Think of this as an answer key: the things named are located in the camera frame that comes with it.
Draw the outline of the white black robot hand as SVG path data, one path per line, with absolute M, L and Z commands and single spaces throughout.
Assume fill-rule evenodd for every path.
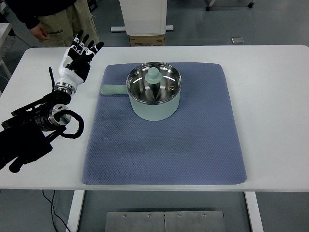
M 67 48 L 58 68 L 59 78 L 54 90 L 67 92 L 73 96 L 79 85 L 83 84 L 90 71 L 90 63 L 104 46 L 104 42 L 89 40 L 90 35 L 81 30 Z

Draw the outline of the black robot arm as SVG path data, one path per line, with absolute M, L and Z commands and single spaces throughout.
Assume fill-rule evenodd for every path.
M 9 170 L 17 173 L 24 164 L 49 153 L 53 149 L 51 142 L 68 124 L 60 118 L 54 119 L 53 114 L 59 112 L 57 106 L 67 109 L 70 101 L 70 94 L 55 90 L 13 111 L 13 117 L 1 124 L 4 130 L 0 132 L 0 167 L 11 162 Z

